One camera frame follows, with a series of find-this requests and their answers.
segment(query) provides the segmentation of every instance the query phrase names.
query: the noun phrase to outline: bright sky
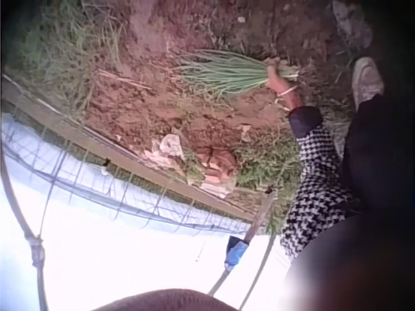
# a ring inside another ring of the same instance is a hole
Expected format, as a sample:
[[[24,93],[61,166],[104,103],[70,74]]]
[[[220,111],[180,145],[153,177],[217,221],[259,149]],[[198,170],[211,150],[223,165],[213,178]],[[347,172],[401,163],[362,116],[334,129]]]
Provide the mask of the bright sky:
[[[49,182],[11,158],[7,167],[32,230],[40,228]],[[152,223],[119,214],[55,187],[42,238],[45,289],[51,311],[91,310],[116,299],[162,288],[208,292],[224,269],[229,235]],[[36,270],[29,245],[0,189],[0,310],[38,309]],[[238,308],[257,272],[268,236],[256,236],[216,298]],[[244,310],[277,310],[278,292],[289,267],[276,242]]]

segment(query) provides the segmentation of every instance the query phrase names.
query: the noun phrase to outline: person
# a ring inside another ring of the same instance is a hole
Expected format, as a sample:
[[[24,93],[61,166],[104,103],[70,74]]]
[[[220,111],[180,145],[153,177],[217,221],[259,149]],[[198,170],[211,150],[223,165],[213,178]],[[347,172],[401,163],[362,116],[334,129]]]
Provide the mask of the person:
[[[387,101],[371,58],[357,60],[353,71],[357,112],[342,162],[319,109],[303,106],[274,67],[268,67],[268,76],[268,87],[290,109],[290,126],[301,148],[301,184],[281,230],[281,246],[291,262],[320,233],[356,212],[413,206],[413,114]]]
[[[371,58],[355,64],[356,114],[341,161],[319,109],[268,67],[268,87],[287,103],[300,145],[301,183],[281,230],[292,265],[282,310],[402,310],[415,293],[412,118],[391,103]],[[160,290],[97,311],[232,311],[192,290]]]

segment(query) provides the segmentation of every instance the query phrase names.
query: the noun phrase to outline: black and white checkered sleeve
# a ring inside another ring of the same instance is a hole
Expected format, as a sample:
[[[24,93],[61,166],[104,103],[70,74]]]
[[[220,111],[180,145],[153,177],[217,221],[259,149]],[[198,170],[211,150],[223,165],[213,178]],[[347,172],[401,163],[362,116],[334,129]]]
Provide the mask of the black and white checkered sleeve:
[[[352,195],[340,184],[340,160],[322,124],[297,138],[303,170],[301,185],[281,230],[281,246],[293,261],[321,232],[345,219],[341,205]]]

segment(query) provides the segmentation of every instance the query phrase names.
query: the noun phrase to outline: houndstooth jacket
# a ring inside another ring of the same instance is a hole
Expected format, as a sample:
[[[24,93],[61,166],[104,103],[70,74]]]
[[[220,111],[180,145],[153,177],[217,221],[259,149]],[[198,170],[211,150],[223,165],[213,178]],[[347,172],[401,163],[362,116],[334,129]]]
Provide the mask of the houndstooth jacket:
[[[300,107],[289,115],[300,145],[300,188],[281,230],[280,244],[290,261],[324,230],[345,219],[345,206],[354,201],[340,182],[340,159],[320,111]]]

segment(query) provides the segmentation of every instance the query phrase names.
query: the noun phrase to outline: metal fence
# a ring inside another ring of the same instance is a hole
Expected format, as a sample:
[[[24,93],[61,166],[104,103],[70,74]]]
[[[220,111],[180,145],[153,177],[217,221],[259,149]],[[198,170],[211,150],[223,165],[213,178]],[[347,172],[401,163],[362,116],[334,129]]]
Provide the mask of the metal fence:
[[[54,189],[86,198],[121,214],[131,214],[152,222],[177,225],[202,231],[243,234],[249,220],[189,199],[137,176],[123,167],[106,162],[72,140],[58,135],[14,104],[2,100],[2,142],[5,154],[23,165],[31,174],[50,184],[48,199]]]

